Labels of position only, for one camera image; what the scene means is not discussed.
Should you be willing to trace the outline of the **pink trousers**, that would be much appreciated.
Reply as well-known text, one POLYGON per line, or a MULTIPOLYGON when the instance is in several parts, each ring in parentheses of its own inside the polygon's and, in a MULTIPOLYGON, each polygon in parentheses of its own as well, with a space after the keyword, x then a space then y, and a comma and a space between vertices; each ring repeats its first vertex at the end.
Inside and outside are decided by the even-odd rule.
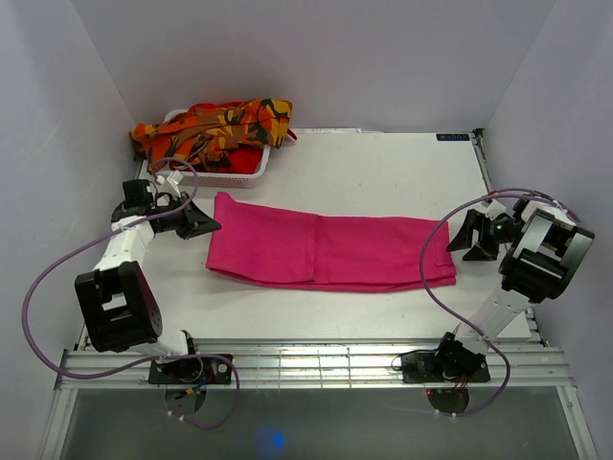
POLYGON ((453 286, 449 229, 420 218, 327 217, 215 197, 209 270, 266 288, 381 293, 453 286))

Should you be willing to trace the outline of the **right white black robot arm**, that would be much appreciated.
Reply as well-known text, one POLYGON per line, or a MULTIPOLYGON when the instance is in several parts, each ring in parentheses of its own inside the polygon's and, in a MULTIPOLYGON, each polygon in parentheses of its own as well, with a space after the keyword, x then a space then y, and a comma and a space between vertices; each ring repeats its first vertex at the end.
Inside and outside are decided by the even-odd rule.
POLYGON ((492 340, 521 312, 554 300, 568 287, 595 234, 558 206, 518 200, 511 215, 502 203, 470 209, 446 251, 464 250, 465 262, 494 262, 502 244, 510 248, 499 264, 497 287, 484 304, 454 331, 446 333, 432 357, 443 380, 470 378, 486 365, 492 340))

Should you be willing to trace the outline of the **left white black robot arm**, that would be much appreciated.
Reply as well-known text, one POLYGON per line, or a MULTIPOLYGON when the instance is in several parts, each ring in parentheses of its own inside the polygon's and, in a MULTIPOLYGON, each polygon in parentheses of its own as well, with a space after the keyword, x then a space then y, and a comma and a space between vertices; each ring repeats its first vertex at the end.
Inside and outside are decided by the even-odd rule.
POLYGON ((76 278, 75 290, 97 351, 172 357, 170 371, 189 383, 201 376, 203 360, 194 353, 187 331, 164 331, 162 313, 142 269, 156 235, 173 232, 189 240, 221 228, 179 190, 181 179, 177 172, 153 182, 123 183, 125 199, 111 215, 113 235, 95 267, 76 278))

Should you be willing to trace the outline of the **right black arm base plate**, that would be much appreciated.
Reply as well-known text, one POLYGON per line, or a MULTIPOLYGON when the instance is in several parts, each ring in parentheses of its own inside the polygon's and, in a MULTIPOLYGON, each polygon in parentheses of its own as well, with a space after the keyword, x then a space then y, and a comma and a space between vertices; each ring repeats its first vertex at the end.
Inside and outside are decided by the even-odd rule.
POLYGON ((434 351, 416 350, 398 355, 399 366, 404 383, 484 383, 490 381, 488 367, 484 365, 471 377, 460 371, 444 371, 433 364, 434 351))

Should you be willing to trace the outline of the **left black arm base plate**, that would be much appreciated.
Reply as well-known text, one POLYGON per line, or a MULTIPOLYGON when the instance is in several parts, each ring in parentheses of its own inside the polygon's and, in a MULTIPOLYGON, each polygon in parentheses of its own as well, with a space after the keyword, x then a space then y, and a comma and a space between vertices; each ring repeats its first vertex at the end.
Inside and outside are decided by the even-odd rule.
POLYGON ((234 362, 230 354, 216 357, 199 357, 153 361, 148 372, 148 383, 158 385, 189 385, 201 383, 228 384, 233 371, 229 363, 234 362))

